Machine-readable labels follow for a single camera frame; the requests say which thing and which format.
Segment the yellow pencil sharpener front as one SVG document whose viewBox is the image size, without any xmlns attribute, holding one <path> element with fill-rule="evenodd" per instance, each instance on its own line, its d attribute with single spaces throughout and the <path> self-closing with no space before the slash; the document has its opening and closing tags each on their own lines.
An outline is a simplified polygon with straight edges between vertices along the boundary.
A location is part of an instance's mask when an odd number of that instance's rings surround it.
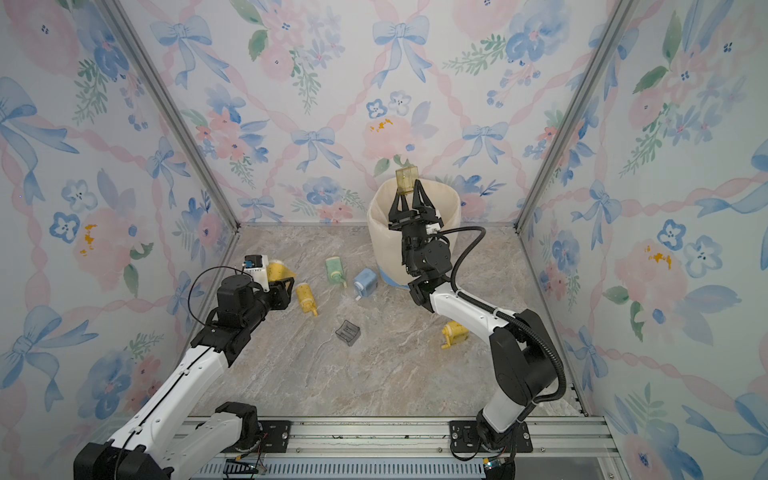
<svg viewBox="0 0 768 480">
<path fill-rule="evenodd" d="M 267 278 L 270 286 L 278 283 L 290 283 L 296 274 L 280 260 L 271 260 L 267 266 Z"/>
</svg>

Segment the yellow pencil sharpener back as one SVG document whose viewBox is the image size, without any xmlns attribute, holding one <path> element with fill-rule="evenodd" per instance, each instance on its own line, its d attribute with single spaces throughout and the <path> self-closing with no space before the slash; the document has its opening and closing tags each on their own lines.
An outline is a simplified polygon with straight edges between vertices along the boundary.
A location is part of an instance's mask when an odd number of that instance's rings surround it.
<svg viewBox="0 0 768 480">
<path fill-rule="evenodd" d="M 297 284 L 295 293 L 302 311 L 317 316 L 318 306 L 310 285 L 308 283 Z"/>
</svg>

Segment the green pencil sharpener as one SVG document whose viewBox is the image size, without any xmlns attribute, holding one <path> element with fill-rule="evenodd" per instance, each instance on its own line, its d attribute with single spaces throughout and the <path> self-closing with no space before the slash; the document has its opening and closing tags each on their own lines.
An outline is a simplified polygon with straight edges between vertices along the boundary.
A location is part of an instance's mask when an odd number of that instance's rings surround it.
<svg viewBox="0 0 768 480">
<path fill-rule="evenodd" d="M 339 256 L 328 257 L 325 260 L 326 273 L 332 285 L 347 286 L 343 262 Z"/>
</svg>

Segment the clear shavings tray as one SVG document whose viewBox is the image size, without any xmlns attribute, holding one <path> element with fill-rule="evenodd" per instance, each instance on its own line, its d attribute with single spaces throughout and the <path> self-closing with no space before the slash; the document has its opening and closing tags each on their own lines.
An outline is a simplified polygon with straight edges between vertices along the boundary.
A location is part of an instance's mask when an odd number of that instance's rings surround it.
<svg viewBox="0 0 768 480">
<path fill-rule="evenodd" d="M 360 327 L 348 320 L 344 320 L 341 326 L 335 331 L 335 335 L 349 347 L 356 343 L 360 334 Z"/>
</svg>

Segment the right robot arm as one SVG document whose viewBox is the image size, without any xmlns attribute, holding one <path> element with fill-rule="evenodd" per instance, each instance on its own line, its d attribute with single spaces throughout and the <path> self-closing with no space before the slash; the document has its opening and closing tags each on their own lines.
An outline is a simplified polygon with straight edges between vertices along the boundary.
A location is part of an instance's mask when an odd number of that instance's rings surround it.
<svg viewBox="0 0 768 480">
<path fill-rule="evenodd" d="M 388 227 L 402 236 L 402 263 L 412 280 L 414 303 L 444 316 L 486 341 L 496 390 L 476 417 L 480 446 L 512 452 L 514 437 L 542 403 L 561 399 L 567 390 L 565 366 L 541 317 L 530 309 L 507 311 L 458 285 L 467 257 L 452 258 L 441 214 L 420 180 L 411 194 L 396 194 Z"/>
</svg>

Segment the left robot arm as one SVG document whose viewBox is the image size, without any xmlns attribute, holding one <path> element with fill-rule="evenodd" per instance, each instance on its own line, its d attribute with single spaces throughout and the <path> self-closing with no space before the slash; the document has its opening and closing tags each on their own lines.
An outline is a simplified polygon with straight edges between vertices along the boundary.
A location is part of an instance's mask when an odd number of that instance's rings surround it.
<svg viewBox="0 0 768 480">
<path fill-rule="evenodd" d="M 181 442 L 173 441 L 202 395 L 238 358 L 272 311 L 288 308 L 295 280 L 225 278 L 217 305 L 158 392 L 103 443 L 75 457 L 76 479 L 189 479 L 222 451 L 249 454 L 266 439 L 256 406 L 228 401 Z"/>
</svg>

